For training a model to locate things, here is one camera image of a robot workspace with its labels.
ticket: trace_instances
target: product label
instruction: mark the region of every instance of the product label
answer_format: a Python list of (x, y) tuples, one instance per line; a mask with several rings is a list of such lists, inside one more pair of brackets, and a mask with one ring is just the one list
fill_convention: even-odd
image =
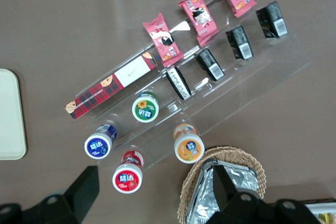
[(156, 114), (156, 108), (151, 101), (142, 100), (135, 106), (135, 114), (139, 119), (149, 120)]
[(151, 71), (151, 69), (148, 67), (145, 60), (142, 57), (138, 57), (115, 72), (115, 75), (119, 79), (120, 83), (126, 87), (149, 71)]
[(91, 139), (86, 148), (95, 157), (104, 157), (109, 150), (107, 143), (100, 138)]
[(197, 134), (197, 131), (194, 126), (187, 123), (182, 123), (179, 126), (177, 126), (174, 130), (173, 133), (174, 140), (176, 140), (179, 136), (183, 134)]
[(139, 177), (130, 170), (123, 170), (117, 174), (115, 184), (123, 191), (133, 191), (139, 186)]
[(104, 124), (97, 129), (97, 132), (106, 134), (114, 141), (117, 138), (117, 130), (112, 125)]
[(142, 165), (144, 163), (143, 156), (141, 153), (137, 151), (128, 151), (126, 152), (121, 160), (122, 164), (130, 163), (138, 166), (138, 168), (142, 168)]
[(179, 145), (177, 150), (181, 159), (193, 161), (199, 158), (202, 148), (201, 145), (194, 140), (185, 140)]

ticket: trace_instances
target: woven basket rim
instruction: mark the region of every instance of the woven basket rim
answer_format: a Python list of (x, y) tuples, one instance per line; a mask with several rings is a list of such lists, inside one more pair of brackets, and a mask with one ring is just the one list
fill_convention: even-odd
[(246, 153), (240, 148), (235, 148), (231, 146), (218, 146), (208, 149), (204, 152), (203, 157), (196, 162), (191, 170), (189, 171), (186, 179), (183, 181), (181, 195), (180, 195), (180, 205), (177, 211), (177, 217), (181, 224), (185, 224), (186, 212), (194, 191), (194, 186), (197, 182), (198, 175), (201, 171), (203, 163), (209, 158), (215, 158), (228, 163), (233, 163), (237, 165), (243, 165), (253, 168), (258, 177), (259, 189), (257, 193), (260, 195), (261, 199), (264, 197), (266, 190), (266, 175), (265, 170), (259, 161), (257, 161), (251, 154)]

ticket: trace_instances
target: white container lid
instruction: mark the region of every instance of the white container lid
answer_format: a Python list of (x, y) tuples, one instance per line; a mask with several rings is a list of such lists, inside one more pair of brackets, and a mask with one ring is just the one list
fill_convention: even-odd
[(102, 159), (109, 155), (112, 148), (111, 138), (102, 133), (95, 132), (84, 143), (84, 150), (89, 157)]
[(176, 139), (174, 150), (176, 157), (182, 163), (193, 164), (203, 157), (205, 148), (202, 139), (198, 135), (183, 134)]
[[(138, 104), (141, 103), (142, 101), (151, 103), (154, 106), (154, 110), (149, 109), (148, 105), (146, 105), (147, 107), (144, 107), (144, 108), (138, 107)], [(159, 110), (160, 110), (160, 107), (159, 107), (157, 100), (151, 97), (150, 95), (144, 95), (142, 97), (138, 97), (132, 105), (132, 113), (133, 113), (134, 118), (142, 123), (153, 122), (159, 115)], [(147, 113), (151, 114), (149, 118), (146, 118)]]
[(16, 160), (27, 151), (16, 75), (0, 69), (0, 87), (0, 160)]
[(115, 170), (112, 183), (117, 191), (132, 194), (141, 186), (142, 171), (134, 164), (122, 164)]

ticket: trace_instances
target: brown table surface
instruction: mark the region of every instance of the brown table surface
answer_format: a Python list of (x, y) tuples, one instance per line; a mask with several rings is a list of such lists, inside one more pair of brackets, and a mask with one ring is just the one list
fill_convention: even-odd
[[(27, 154), (0, 161), (0, 201), (24, 209), (66, 189), (96, 162), (83, 151), (90, 117), (63, 106), (150, 43), (142, 26), (162, 12), (174, 25), (180, 0), (0, 0), (0, 68), (20, 81)], [(274, 0), (256, 0), (264, 6)], [(336, 195), (335, 0), (277, 0), (310, 66), (203, 137), (207, 147), (244, 149), (263, 165), (266, 202)], [(84, 223), (178, 223), (191, 166), (170, 156), (122, 195), (100, 172), (100, 194)]]

